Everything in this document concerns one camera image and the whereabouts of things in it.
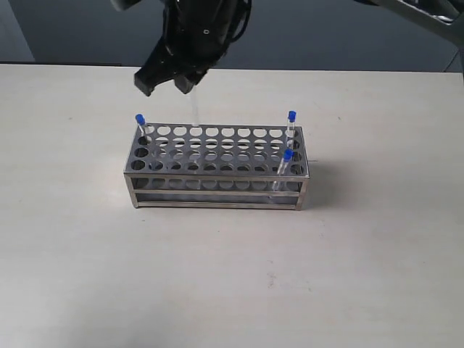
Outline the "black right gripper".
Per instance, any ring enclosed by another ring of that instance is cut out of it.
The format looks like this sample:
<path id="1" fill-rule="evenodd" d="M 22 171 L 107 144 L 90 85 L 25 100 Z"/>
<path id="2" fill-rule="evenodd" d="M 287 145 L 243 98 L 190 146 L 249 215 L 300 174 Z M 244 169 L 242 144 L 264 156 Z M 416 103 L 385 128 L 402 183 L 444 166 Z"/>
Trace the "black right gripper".
<path id="1" fill-rule="evenodd" d="M 239 38 L 238 28 L 238 1 L 166 1 L 162 39 L 134 74 L 135 87 L 151 96 L 176 76 L 175 87 L 189 94 Z"/>

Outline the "dark grey Piper robot arm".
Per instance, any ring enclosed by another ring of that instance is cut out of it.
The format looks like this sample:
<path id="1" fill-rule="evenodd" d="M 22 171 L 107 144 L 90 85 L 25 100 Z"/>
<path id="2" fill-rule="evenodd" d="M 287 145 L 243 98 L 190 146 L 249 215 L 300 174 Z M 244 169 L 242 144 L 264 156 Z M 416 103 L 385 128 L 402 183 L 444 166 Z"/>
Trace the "dark grey Piper robot arm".
<path id="1" fill-rule="evenodd" d="M 462 1 L 367 1 L 463 46 Z M 146 96 L 168 81 L 189 94 L 247 29 L 251 1 L 164 1 L 162 35 L 134 75 Z"/>

